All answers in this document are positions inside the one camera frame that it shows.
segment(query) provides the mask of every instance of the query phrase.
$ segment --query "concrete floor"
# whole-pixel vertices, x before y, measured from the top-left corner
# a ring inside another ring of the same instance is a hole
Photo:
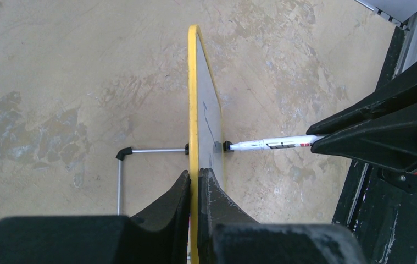
[[[199,24],[225,139],[304,134],[371,93],[393,26],[353,0],[0,2],[0,218],[113,214],[116,152],[188,141],[187,30]],[[349,160],[227,155],[227,193],[261,222],[329,222]],[[126,160],[125,212],[182,154]]]

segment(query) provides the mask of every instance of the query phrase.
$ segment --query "floor stain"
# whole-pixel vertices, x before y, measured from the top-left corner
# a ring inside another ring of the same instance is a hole
[[[304,180],[311,180],[312,182],[316,180],[315,171],[309,168],[299,168],[293,165],[289,171],[289,174],[292,176],[292,180],[299,185]]]
[[[340,166],[340,158],[339,157],[332,157],[328,156],[323,161],[318,163],[318,167],[323,171],[323,174],[329,174],[333,172],[333,174],[345,174],[345,171],[342,166]]]
[[[98,97],[101,107],[111,109],[137,110],[145,101],[148,94],[159,84],[155,76],[146,77],[121,74],[102,84],[102,93]]]
[[[26,121],[19,109],[21,96],[13,91],[0,99],[0,157],[33,169],[48,167],[62,161],[71,171],[91,144],[87,139],[87,126],[77,121],[78,108],[61,111],[41,125],[26,129]]]
[[[74,175],[74,187],[80,188],[84,184],[84,174],[83,173],[76,173]]]

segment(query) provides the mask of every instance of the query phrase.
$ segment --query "white marker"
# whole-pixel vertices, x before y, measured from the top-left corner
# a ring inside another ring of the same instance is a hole
[[[232,144],[230,150],[275,150],[287,149],[290,147],[310,147],[314,142],[325,136],[305,135],[305,136],[287,136],[275,137],[272,139],[260,139],[244,141]]]

